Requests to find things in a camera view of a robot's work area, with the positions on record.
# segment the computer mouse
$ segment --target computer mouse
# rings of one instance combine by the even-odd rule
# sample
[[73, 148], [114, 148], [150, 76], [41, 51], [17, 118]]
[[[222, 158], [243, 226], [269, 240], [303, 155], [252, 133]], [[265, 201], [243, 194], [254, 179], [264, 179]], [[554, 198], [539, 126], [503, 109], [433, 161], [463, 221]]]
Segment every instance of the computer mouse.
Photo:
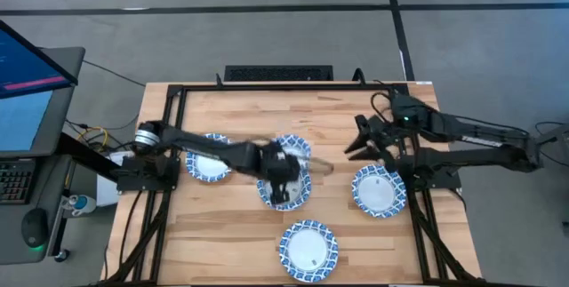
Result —
[[21, 221], [21, 237], [26, 245], [36, 248], [47, 242], [47, 213], [41, 208], [28, 211]]

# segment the blue and white plate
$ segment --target blue and white plate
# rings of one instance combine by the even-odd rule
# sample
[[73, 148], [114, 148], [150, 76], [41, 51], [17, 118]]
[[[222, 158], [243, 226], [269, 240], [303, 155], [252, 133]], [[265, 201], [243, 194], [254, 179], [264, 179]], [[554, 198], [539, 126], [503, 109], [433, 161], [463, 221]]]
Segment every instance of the blue and white plate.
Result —
[[398, 214], [407, 200], [399, 174], [388, 173], [379, 165], [368, 165], [357, 172], [352, 180], [352, 195], [359, 208], [375, 218]]
[[[230, 143], [227, 137], [218, 133], [208, 133], [205, 134], [205, 137], [227, 144]], [[231, 171], [228, 166], [221, 161], [189, 152], [186, 155], [186, 167], [188, 167], [188, 172], [192, 176], [207, 182], [220, 181]]]
[[299, 159], [301, 169], [307, 170], [309, 168], [312, 149], [310, 149], [310, 144], [305, 139], [294, 134], [286, 134], [278, 136], [275, 140], [281, 144], [286, 154], [304, 157], [304, 159]]
[[284, 232], [278, 254], [289, 275], [304, 283], [316, 283], [336, 267], [338, 243], [326, 225], [300, 220]]
[[265, 180], [257, 180], [257, 191], [259, 191], [260, 199], [262, 199], [268, 207], [277, 211], [294, 211], [309, 199], [310, 192], [312, 191], [309, 172], [301, 170], [298, 181], [287, 183], [286, 190], [290, 196], [290, 201], [288, 203], [274, 205], [270, 202], [270, 195], [273, 192], [270, 183]]

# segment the wooden tabletop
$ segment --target wooden tabletop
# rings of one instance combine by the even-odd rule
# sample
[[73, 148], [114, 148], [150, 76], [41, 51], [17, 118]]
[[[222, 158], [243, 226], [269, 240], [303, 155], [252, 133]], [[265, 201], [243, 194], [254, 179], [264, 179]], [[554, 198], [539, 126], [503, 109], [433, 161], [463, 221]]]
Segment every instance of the wooden tabletop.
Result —
[[[139, 122], [160, 120], [168, 83], [147, 84]], [[409, 83], [409, 92], [437, 107], [432, 84]], [[280, 264], [277, 246], [283, 232], [298, 219], [316, 219], [337, 237], [337, 267], [323, 283], [421, 283], [421, 271], [408, 207], [394, 217], [375, 219], [359, 210], [350, 183], [370, 162], [349, 162], [343, 150], [356, 137], [354, 116], [371, 116], [370, 91], [190, 92], [182, 128], [195, 133], [218, 132], [232, 140], [294, 133], [308, 140], [312, 155], [334, 163], [334, 173], [313, 174], [309, 200], [297, 211], [270, 210], [260, 199], [255, 179], [232, 172], [208, 184], [180, 168], [172, 194], [159, 284], [297, 283]], [[177, 99], [174, 101], [172, 120]], [[388, 105], [381, 97], [376, 106]], [[389, 111], [384, 113], [389, 118]], [[422, 146], [439, 150], [446, 144]], [[473, 275], [480, 275], [462, 203], [448, 190], [432, 190], [443, 241]], [[126, 219], [134, 193], [121, 195], [108, 242], [108, 270], [117, 269]], [[156, 199], [156, 208], [160, 197]], [[138, 242], [146, 193], [134, 211], [125, 258]], [[429, 239], [429, 267], [437, 277]], [[149, 277], [154, 242], [145, 257]]]

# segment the computer screen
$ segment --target computer screen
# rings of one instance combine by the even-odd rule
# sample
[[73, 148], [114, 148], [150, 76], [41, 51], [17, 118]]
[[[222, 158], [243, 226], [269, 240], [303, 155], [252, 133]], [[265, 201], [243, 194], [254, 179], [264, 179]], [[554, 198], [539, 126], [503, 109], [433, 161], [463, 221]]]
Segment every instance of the computer screen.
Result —
[[76, 84], [76, 78], [0, 20], [0, 99]]

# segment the concrete floor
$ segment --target concrete floor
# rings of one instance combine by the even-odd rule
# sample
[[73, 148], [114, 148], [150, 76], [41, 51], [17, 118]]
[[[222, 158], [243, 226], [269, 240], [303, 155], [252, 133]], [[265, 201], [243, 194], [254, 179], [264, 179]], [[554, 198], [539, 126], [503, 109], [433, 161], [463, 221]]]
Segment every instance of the concrete floor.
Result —
[[[389, 0], [0, 0], [0, 10], [240, 4], [385, 4]], [[400, 4], [546, 3], [569, 0], [399, 0]], [[225, 65], [330, 64], [336, 79], [361, 67], [368, 79], [402, 80], [390, 12], [3, 17], [46, 47], [86, 48], [86, 58], [140, 82], [212, 81]], [[417, 80], [433, 81], [440, 107], [527, 130], [568, 121], [569, 11], [403, 12]], [[118, 126], [143, 90], [84, 65], [68, 119]], [[130, 140], [134, 126], [116, 133]], [[533, 174], [501, 168], [461, 171], [469, 222], [484, 277], [492, 282], [566, 286], [567, 169]], [[66, 263], [0, 267], [3, 286], [95, 282], [112, 208], [68, 223]]]

